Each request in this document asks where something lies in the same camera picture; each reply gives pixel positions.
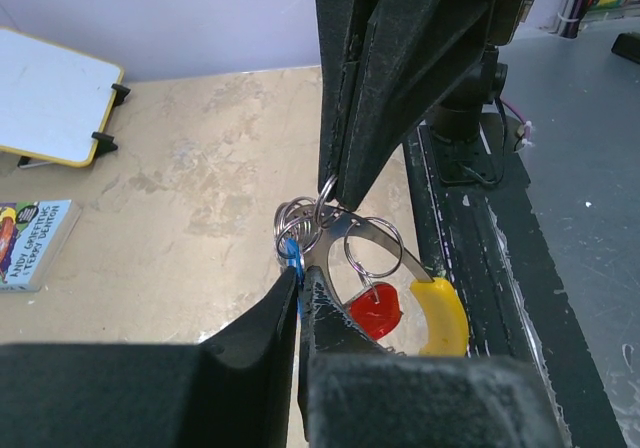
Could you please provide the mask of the red key tag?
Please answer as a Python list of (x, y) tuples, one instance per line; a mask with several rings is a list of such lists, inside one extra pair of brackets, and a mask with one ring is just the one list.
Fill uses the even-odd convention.
[(374, 283), (350, 301), (347, 309), (354, 321), (375, 341), (390, 334), (403, 315), (396, 288), (386, 282)]

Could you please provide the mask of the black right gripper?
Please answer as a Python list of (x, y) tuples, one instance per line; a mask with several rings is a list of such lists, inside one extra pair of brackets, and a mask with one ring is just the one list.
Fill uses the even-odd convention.
[(335, 199), (355, 210), (419, 119), (512, 41), (533, 0), (379, 0), (356, 81)]

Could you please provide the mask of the metal keyring organizer with rings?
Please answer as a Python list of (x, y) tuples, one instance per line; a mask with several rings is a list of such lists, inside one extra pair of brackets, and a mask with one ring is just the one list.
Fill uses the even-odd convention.
[[(389, 221), (375, 217), (363, 217), (338, 205), (330, 205), (328, 197), (337, 177), (331, 176), (316, 198), (296, 197), (279, 205), (274, 214), (273, 237), (276, 259), (287, 268), (284, 240), (293, 238), (299, 244), (305, 274), (312, 267), (323, 273), (328, 298), (338, 305), (338, 311), (346, 316), (347, 326), (353, 327), (374, 343), (376, 347), (387, 338), (373, 340), (354, 321), (347, 304), (374, 283), (386, 282), (399, 270), (411, 274), (408, 291), (424, 317), (425, 340), (419, 353), (423, 356), (456, 357), (467, 354), (470, 328), (462, 301), (455, 288), (444, 277), (435, 275), (425, 267), (406, 247), (399, 230)], [(393, 265), (383, 271), (373, 271), (356, 256), (353, 242), (361, 240), (374, 245), (394, 258)], [(357, 276), (361, 288), (343, 300), (331, 279), (330, 255), (333, 247), (342, 246), (348, 266)]]

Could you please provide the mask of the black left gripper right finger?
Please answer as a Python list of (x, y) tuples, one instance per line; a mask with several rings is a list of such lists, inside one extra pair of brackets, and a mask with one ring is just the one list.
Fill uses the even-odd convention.
[(509, 357), (392, 354), (310, 267), (301, 292), (298, 404), (313, 447), (561, 447), (538, 373)]

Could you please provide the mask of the blue key tag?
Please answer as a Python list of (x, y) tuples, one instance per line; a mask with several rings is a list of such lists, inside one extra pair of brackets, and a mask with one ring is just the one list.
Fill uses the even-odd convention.
[(302, 253), (299, 244), (293, 238), (287, 238), (284, 240), (284, 251), (287, 255), (286, 266), (293, 267), (296, 273), (296, 287), (297, 287), (297, 314), (298, 317), (302, 317), (302, 290), (304, 284), (304, 263)]

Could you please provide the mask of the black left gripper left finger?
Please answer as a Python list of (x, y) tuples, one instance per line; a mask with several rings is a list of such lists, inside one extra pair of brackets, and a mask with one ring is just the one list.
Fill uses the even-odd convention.
[(283, 447), (297, 277), (198, 344), (7, 344), (5, 447)]

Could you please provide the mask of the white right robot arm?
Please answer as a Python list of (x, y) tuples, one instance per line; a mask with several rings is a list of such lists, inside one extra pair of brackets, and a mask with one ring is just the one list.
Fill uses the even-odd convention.
[(353, 210), (431, 115), (449, 145), (479, 134), (525, 0), (315, 0), (323, 94), (318, 190)]

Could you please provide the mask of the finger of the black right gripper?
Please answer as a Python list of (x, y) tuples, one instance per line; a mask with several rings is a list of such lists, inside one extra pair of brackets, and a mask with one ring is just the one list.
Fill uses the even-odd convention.
[(315, 0), (322, 74), (318, 187), (339, 173), (367, 23), (378, 0)]

